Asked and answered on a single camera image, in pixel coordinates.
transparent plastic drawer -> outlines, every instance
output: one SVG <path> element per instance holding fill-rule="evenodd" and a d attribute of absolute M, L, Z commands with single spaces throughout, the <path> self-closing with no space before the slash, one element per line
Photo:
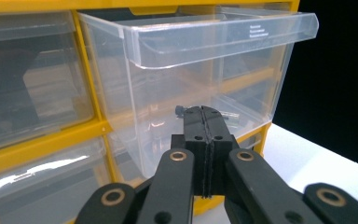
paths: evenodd
<path fill-rule="evenodd" d="M 103 112 L 145 177 L 183 133 L 177 106 L 219 110 L 236 137 L 271 122 L 294 43 L 318 30 L 313 13 L 239 7 L 80 19 Z"/>
<path fill-rule="evenodd" d="M 0 224 L 65 223 L 109 182 L 102 139 L 0 174 Z"/>
<path fill-rule="evenodd" d="M 0 147 L 93 115 L 69 11 L 0 14 Z"/>

dark backdrop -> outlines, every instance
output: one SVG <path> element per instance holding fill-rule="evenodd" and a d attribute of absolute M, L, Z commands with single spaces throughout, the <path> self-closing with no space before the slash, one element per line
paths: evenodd
<path fill-rule="evenodd" d="M 299 11 L 316 13 L 319 33 L 295 44 L 273 122 L 358 162 L 358 1 Z"/>

white table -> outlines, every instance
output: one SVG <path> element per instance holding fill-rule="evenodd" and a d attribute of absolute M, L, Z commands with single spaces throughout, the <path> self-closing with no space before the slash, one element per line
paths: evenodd
<path fill-rule="evenodd" d="M 293 189 L 300 192 L 313 183 L 323 182 L 347 191 L 358 200 L 358 163 L 320 147 L 294 133 L 272 124 L 268 130 L 264 155 L 270 166 Z M 229 223 L 224 206 L 193 223 Z"/>

small metal object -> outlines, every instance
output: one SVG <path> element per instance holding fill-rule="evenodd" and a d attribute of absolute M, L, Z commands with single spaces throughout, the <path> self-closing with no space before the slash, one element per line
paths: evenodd
<path fill-rule="evenodd" d="M 249 152 L 240 151 L 237 153 L 237 158 L 242 161 L 252 161 L 254 159 L 254 156 Z"/>
<path fill-rule="evenodd" d="M 118 194 L 118 197 L 114 200 L 108 199 L 108 196 L 113 193 Z M 114 206 L 121 203 L 125 198 L 125 195 L 126 194 L 122 189 L 110 189 L 103 194 L 103 197 L 101 197 L 101 203 L 106 206 Z"/>
<path fill-rule="evenodd" d="M 318 189 L 316 191 L 316 195 L 318 195 L 318 198 L 322 200 L 324 203 L 328 203 L 335 207 L 342 207 L 345 204 L 347 204 L 345 198 L 332 189 L 325 189 L 325 188 Z"/>
<path fill-rule="evenodd" d="M 173 161 L 184 161 L 187 158 L 185 152 L 175 151 L 170 154 L 170 158 Z"/>

white surface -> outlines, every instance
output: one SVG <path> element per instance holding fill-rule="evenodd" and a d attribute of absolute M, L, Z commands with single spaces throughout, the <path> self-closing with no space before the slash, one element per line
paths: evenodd
<path fill-rule="evenodd" d="M 272 124 L 268 130 L 264 155 L 269 165 L 293 189 L 300 192 L 313 183 L 324 182 L 347 191 L 358 200 L 358 163 L 320 147 Z M 193 223 L 229 223 L 221 204 Z"/>

